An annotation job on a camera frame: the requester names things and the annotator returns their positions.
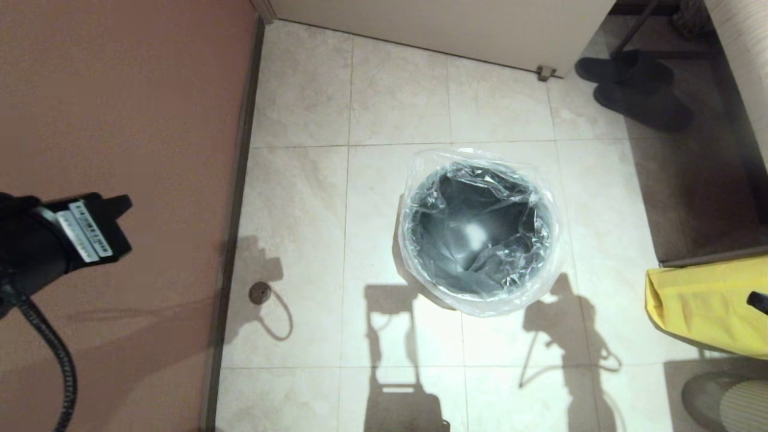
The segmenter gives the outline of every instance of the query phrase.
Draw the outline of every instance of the shoe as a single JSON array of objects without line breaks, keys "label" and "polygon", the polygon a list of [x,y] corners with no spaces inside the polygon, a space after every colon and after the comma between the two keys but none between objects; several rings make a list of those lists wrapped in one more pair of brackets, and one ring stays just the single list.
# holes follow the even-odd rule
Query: shoe
[{"label": "shoe", "polygon": [[612,111],[663,132],[682,131],[694,120],[694,112],[671,86],[600,84],[594,100]]},{"label": "shoe", "polygon": [[622,83],[628,85],[672,85],[674,71],[639,49],[620,52],[615,58],[580,58],[576,74],[598,84]]}]

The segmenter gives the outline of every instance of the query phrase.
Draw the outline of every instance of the pink wall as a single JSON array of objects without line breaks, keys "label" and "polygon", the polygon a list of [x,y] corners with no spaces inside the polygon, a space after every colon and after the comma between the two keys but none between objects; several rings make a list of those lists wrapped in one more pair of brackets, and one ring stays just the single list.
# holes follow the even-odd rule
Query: pink wall
[{"label": "pink wall", "polygon": [[[68,342],[71,430],[196,430],[233,194],[248,0],[0,0],[0,191],[129,194],[134,251],[35,296]],[[52,429],[61,378],[0,321],[0,430]]]}]

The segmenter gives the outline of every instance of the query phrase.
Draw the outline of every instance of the trash can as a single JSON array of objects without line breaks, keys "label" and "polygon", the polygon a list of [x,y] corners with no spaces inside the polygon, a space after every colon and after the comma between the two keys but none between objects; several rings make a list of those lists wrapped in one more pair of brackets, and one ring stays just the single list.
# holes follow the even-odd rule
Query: trash can
[{"label": "trash can", "polygon": [[561,224],[530,165],[473,151],[414,156],[402,196],[404,264],[442,300],[487,317],[546,294],[561,270]]}]

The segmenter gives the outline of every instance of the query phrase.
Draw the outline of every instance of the label sticker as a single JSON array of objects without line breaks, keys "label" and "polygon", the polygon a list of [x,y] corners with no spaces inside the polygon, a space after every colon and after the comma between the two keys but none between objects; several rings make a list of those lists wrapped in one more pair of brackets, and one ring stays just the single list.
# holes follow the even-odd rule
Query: label sticker
[{"label": "label sticker", "polygon": [[82,201],[73,202],[69,204],[69,209],[72,210],[72,214],[77,218],[80,228],[82,228],[85,235],[88,236],[88,240],[91,242],[91,245],[96,250],[98,256],[111,257],[113,254],[112,248],[109,247],[107,239],[101,234],[96,222],[94,222],[91,214],[88,213],[85,204],[83,204]]},{"label": "label sticker", "polygon": [[78,250],[78,253],[85,262],[96,262],[99,260],[96,251],[91,246],[91,242],[88,241],[88,237],[80,228],[78,220],[74,217],[71,211],[59,211],[56,213],[56,218],[61,223],[61,227],[64,228],[64,232],[69,237],[69,240],[74,245],[74,248]]}]

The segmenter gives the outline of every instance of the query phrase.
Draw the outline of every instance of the tile floor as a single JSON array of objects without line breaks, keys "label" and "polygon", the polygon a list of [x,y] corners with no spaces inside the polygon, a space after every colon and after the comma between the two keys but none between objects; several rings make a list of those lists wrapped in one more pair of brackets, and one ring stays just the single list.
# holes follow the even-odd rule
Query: tile floor
[{"label": "tile floor", "polygon": [[[627,26],[607,19],[585,54],[606,56]],[[657,259],[633,152],[665,137],[595,104],[592,86],[269,26],[219,430],[700,430],[675,394],[711,354],[643,309]],[[551,183],[571,253],[541,303],[470,317],[404,272],[393,240],[409,158],[448,147],[535,164]],[[261,307],[256,281],[273,287]]]}]

